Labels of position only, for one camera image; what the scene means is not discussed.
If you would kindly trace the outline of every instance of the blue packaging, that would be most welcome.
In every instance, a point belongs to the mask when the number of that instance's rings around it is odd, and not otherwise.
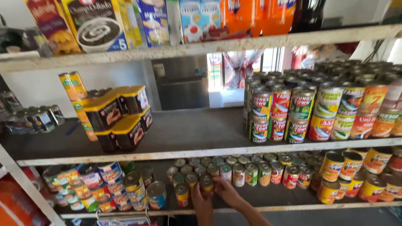
[[[209,37],[210,30],[220,28],[220,0],[179,0],[184,43]]]
[[[148,47],[170,45],[166,0],[137,0]]]

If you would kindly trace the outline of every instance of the human hand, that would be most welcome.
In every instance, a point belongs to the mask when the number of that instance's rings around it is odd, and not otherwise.
[[[236,192],[233,186],[221,177],[213,177],[212,180],[215,182],[213,185],[215,192],[233,209],[239,211],[246,201]]]
[[[199,226],[212,225],[212,197],[212,192],[203,192],[201,194],[199,183],[191,190],[191,199]]]

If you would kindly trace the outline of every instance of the stainless steel appliance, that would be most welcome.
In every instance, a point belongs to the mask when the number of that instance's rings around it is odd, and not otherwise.
[[[162,110],[209,107],[206,55],[152,60]]]

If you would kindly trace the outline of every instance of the yellow can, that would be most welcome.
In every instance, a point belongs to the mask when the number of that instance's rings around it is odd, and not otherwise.
[[[70,101],[83,100],[88,96],[78,72],[75,71],[59,74],[59,79],[63,84]]]
[[[340,189],[339,182],[321,181],[320,188],[317,192],[317,198],[323,204],[332,204],[335,201],[336,195]]]
[[[357,196],[363,201],[376,202],[386,186],[387,183],[380,177],[368,175]]]
[[[371,148],[363,161],[364,168],[373,174],[380,174],[392,156],[390,147]]]
[[[327,152],[320,168],[320,176],[329,182],[338,179],[345,157],[335,152]]]
[[[395,195],[402,190],[402,181],[398,180],[396,176],[391,174],[383,174],[381,175],[381,178],[387,183],[387,186],[378,199],[385,202],[391,202],[395,199]]]

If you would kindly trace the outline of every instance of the store shelf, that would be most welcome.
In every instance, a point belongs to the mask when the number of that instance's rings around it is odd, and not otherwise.
[[[341,142],[306,139],[302,144],[267,142],[258,146],[248,140],[242,116],[242,107],[153,112],[153,124],[138,148],[115,154],[106,154],[98,142],[89,141],[81,126],[66,136],[77,119],[69,119],[47,134],[13,135],[1,138],[0,143],[20,166],[402,145],[401,138],[386,138]]]
[[[377,40],[402,36],[402,24],[371,26],[362,28],[316,31],[253,39],[235,39],[178,45],[174,47],[149,48],[130,51],[115,51],[68,55],[62,57],[15,60],[0,62],[0,72],[18,72],[27,70],[43,70],[70,66],[85,66],[131,60],[161,59],[183,57],[187,55],[206,54],[224,51],[244,51],[247,49],[264,49],[294,45],[313,45],[328,43],[346,43],[360,40]]]
[[[166,176],[167,168],[173,164],[172,160],[157,160],[157,161],[144,161],[140,165],[151,165],[154,170],[156,180],[165,183],[167,191],[167,205],[162,210],[148,211],[150,216],[163,216],[163,215],[185,215],[194,214],[194,209],[191,204],[186,208],[181,208],[177,204],[176,196],[173,192],[173,185],[169,183]],[[343,209],[343,208],[365,208],[365,207],[381,207],[381,206],[399,206],[402,201],[394,202],[377,202],[377,203],[363,203],[357,198],[351,199],[345,197],[342,200],[335,201],[332,205],[320,204],[315,197],[315,192],[311,189],[302,190],[295,188],[293,190],[286,189],[282,184],[270,184],[267,187],[256,185],[251,187],[244,185],[241,188],[235,188],[237,192],[248,203],[256,207],[260,212],[267,211],[289,211],[289,210],[322,210],[322,209]],[[230,208],[221,197],[215,195],[213,198],[213,208],[215,213],[229,213],[235,212]],[[56,212],[60,214],[61,218],[93,218],[95,213],[88,213],[85,210],[78,212],[72,211],[69,207],[56,208]],[[145,214],[144,211],[136,212],[112,212],[100,213],[99,216],[127,216]]]

